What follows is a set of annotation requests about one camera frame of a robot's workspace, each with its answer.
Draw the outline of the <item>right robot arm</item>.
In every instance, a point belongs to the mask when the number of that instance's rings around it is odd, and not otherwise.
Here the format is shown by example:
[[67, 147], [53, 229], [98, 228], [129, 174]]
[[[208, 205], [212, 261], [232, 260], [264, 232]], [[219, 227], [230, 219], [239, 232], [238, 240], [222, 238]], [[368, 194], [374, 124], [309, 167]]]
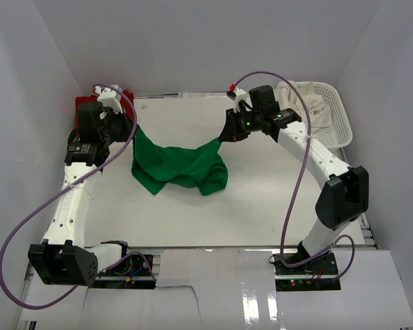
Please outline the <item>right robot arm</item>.
[[313, 274], [322, 265], [321, 256], [368, 209], [369, 174], [362, 166], [354, 168], [340, 160], [313, 138], [298, 113], [281, 109], [271, 86], [249, 92], [232, 87], [226, 94], [234, 101], [234, 107], [226, 111], [219, 140], [239, 142], [252, 132], [261, 131], [301, 161], [299, 175], [308, 171], [321, 189], [315, 204], [317, 219], [299, 242], [297, 252], [289, 257], [280, 252], [272, 261]]

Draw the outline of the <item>green t shirt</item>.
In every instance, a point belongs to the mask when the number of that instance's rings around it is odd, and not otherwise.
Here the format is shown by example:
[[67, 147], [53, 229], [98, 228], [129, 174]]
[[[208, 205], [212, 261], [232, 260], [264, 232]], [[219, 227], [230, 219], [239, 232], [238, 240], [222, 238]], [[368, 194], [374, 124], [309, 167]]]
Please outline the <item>green t shirt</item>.
[[163, 147], [154, 144], [139, 128], [134, 136], [133, 177], [151, 194], [157, 195], [167, 184], [197, 188], [203, 196], [226, 188], [228, 168], [219, 150], [218, 138], [198, 148]]

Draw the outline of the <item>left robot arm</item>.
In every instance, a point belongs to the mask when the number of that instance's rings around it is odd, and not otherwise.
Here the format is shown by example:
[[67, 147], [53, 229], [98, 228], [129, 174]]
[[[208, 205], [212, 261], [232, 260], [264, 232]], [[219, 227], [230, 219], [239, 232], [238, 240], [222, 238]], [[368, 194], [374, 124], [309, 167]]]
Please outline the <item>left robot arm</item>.
[[114, 142], [126, 142], [133, 122], [121, 108], [99, 101], [78, 106], [78, 126], [67, 141], [63, 188], [53, 219], [40, 244], [28, 251], [30, 263], [46, 285], [91, 286], [108, 270], [125, 274], [131, 257], [125, 244], [106, 241], [85, 246], [85, 223], [93, 191]]

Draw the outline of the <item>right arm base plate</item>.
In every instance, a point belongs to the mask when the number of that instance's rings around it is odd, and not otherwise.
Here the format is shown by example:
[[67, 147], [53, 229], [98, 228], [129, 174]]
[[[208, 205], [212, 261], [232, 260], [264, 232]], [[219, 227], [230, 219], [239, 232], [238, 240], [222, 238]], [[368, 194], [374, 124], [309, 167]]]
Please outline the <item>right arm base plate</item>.
[[275, 268], [277, 292], [322, 292], [340, 291], [336, 258], [333, 252], [312, 262], [295, 268], [288, 268], [280, 261], [279, 255], [272, 255], [268, 262]]

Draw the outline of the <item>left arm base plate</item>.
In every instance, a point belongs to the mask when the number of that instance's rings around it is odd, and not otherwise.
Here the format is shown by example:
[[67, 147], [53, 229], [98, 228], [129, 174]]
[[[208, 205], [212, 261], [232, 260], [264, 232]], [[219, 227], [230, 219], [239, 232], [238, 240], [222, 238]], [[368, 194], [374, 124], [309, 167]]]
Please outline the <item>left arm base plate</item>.
[[92, 285], [92, 289], [155, 289], [155, 280], [159, 272], [160, 259], [152, 254], [133, 254], [120, 265], [100, 273]]

